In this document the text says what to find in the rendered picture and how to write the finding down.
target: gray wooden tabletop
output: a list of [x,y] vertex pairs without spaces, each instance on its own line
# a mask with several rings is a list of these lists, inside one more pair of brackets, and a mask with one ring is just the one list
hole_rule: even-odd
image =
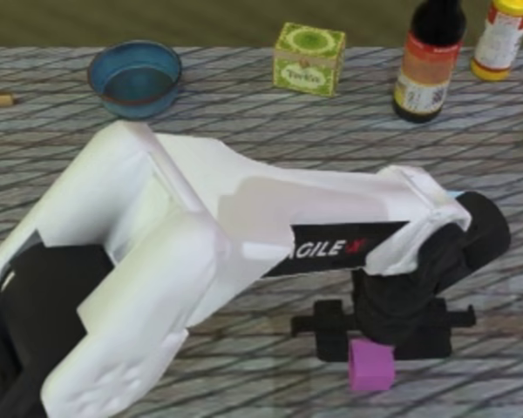
[[[0,240],[92,134],[114,118],[85,83],[96,49],[0,48]],[[344,365],[315,360],[289,318],[314,300],[348,299],[347,273],[264,281],[193,330],[166,377],[123,417],[523,417],[523,51],[512,76],[481,83],[464,51],[445,109],[428,125],[392,115],[401,51],[350,49],[336,98],[271,86],[271,50],[180,49],[184,90],[156,131],[222,139],[286,167],[374,172],[419,165],[445,187],[475,189],[509,218],[513,248],[454,288],[479,324],[455,332],[444,361],[397,364],[397,384],[352,394]]]

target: yellow bottle cap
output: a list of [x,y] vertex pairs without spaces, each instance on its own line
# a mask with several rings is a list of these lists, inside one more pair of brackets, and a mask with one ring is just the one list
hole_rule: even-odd
[[493,0],[496,9],[508,15],[523,16],[523,0]]

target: yellow bottle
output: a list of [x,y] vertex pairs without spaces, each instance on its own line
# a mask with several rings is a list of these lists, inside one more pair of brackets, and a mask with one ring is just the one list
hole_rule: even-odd
[[523,0],[492,0],[486,28],[471,61],[472,72],[486,81],[505,79],[523,40]]

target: blue bowl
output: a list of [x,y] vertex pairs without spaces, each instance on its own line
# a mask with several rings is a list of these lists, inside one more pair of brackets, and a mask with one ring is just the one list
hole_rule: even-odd
[[182,63],[172,48],[151,41],[128,41],[101,51],[87,80],[103,106],[126,119],[145,119],[176,99]]

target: bowl rim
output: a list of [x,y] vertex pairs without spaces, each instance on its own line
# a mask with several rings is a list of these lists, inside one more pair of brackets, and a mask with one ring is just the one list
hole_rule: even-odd
[[[114,51],[121,46],[136,45],[136,44],[137,45],[147,44],[147,45],[159,47],[162,50],[165,50],[166,52],[171,54],[174,57],[174,59],[176,59],[179,69],[178,69],[178,74],[176,76],[176,79],[174,80],[174,83],[169,85],[166,89],[164,89],[160,93],[157,93],[149,98],[140,98],[137,100],[120,100],[120,99],[116,99],[116,98],[111,98],[110,96],[106,96],[105,94],[98,92],[97,89],[95,88],[95,86],[93,85],[92,76],[91,76],[91,71],[92,71],[92,68],[94,67],[94,65],[107,53]],[[101,98],[101,100],[105,100],[106,102],[111,102],[116,105],[147,105],[156,100],[159,100],[160,98],[163,98],[167,93],[169,93],[172,89],[174,89],[176,87],[176,85],[179,83],[179,81],[182,77],[182,60],[180,59],[180,56],[176,53],[174,48],[171,48],[170,46],[166,46],[166,45],[162,44],[161,42],[148,41],[146,39],[133,39],[130,41],[112,44],[110,46],[107,46],[102,51],[98,52],[97,54],[95,54],[95,57],[93,57],[92,61],[89,63],[89,65],[87,65],[86,72],[87,72],[87,84],[91,87],[93,92]]]

